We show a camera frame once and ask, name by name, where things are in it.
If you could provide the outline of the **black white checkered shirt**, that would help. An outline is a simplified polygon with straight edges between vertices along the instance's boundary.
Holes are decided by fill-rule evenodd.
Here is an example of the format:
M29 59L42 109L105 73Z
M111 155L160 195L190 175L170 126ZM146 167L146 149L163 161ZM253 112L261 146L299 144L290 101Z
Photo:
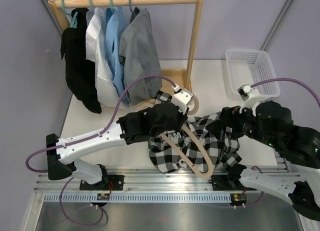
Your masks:
M206 126L217 120L219 116L219 112L202 117L190 116L184 124L204 147L213 167L216 168L221 164L226 170L230 170L232 166L240 163L242 160L238 154L238 150L240 149L239 141L231 139L232 129L227 127L218 138L206 129ZM184 153L199 172L202 174L208 172L208 164L203 154L184 130L166 131L164 135ZM148 151L150 161L163 174L172 173L182 168L190 168L162 137L150 138L148 141Z

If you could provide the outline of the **wooden hanger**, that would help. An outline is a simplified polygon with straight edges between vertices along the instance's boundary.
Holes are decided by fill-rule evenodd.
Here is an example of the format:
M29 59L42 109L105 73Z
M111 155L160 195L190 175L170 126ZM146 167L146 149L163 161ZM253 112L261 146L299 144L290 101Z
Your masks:
M203 146L213 166L218 160L221 148L218 140L207 131L206 125L212 123L219 115L212 113L202 117L190 116L184 123L199 143ZM163 133L191 162L200 173L206 174L208 164L196 143L185 130L166 131ZM163 174L172 173L179 169L189 169L189 165L176 150L161 136L152 137L147 142L149 159L156 169Z

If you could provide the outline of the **grey shirt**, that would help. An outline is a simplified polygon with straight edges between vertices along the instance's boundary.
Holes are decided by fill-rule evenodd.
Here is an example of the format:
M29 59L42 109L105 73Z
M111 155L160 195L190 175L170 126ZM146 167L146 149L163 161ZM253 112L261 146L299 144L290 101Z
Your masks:
M134 9L130 24L121 35L118 54L124 66L125 87L143 76L161 74L151 17L147 8ZM126 93L126 98L134 106L153 99L161 88L160 78L146 78L133 85Z

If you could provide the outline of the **blue-grey hanger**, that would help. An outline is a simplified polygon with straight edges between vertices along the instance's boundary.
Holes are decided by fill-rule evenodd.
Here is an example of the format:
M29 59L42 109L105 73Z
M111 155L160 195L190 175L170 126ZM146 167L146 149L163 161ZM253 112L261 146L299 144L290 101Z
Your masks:
M134 10L133 7L132 7L132 0L128 0L128 6L129 6L130 12L135 16L135 15L136 15L136 12L135 12L135 10Z

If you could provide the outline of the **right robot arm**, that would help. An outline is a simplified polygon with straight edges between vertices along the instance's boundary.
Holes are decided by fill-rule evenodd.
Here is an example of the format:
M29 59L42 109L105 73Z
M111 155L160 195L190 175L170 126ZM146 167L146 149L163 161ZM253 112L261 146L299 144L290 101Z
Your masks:
M227 186L260 190L290 204L300 215L320 219L320 133L295 125L291 111L274 101L260 103L255 110L225 107L206 129L216 138L230 134L232 140L247 136L275 149L294 165L304 181L274 179L236 163L227 172Z

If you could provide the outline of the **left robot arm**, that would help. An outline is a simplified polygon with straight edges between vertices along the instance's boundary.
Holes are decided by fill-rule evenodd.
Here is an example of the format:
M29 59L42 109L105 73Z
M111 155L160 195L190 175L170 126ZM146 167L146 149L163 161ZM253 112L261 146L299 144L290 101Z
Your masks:
M188 111L187 107L179 108L167 101L130 112L109 127L83 135L59 138L50 134L46 137L50 149L46 153L48 178L51 181L80 179L89 191L104 190L109 186L105 166L88 163L81 159L83 156L112 147L146 142L166 131L180 131Z

